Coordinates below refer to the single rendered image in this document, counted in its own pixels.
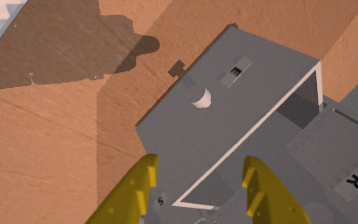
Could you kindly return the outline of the dark grey chest of drawers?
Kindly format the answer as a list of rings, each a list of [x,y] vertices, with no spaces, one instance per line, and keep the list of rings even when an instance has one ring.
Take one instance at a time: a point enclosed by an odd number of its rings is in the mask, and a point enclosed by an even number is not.
[[[352,109],[336,102],[335,100],[323,95],[323,110],[294,138],[292,139],[267,165],[272,169],[281,161],[301,140],[303,140],[331,111],[344,116],[352,122],[358,124],[358,113]],[[200,209],[205,218],[203,224],[217,224],[216,220],[226,212],[235,202],[237,202],[245,193],[247,188],[242,187],[234,194],[223,206],[216,210]],[[216,212],[215,212],[216,211]],[[214,213],[215,212],[215,213]],[[214,213],[214,214],[213,214]]]

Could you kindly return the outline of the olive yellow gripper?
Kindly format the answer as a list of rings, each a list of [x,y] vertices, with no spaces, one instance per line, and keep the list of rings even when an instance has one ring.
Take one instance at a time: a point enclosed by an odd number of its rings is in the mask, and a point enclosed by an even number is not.
[[[146,154],[117,183],[84,224],[139,224],[146,215],[150,187],[156,186],[159,157]],[[242,187],[253,224],[311,224],[294,196],[259,158],[246,156]]]

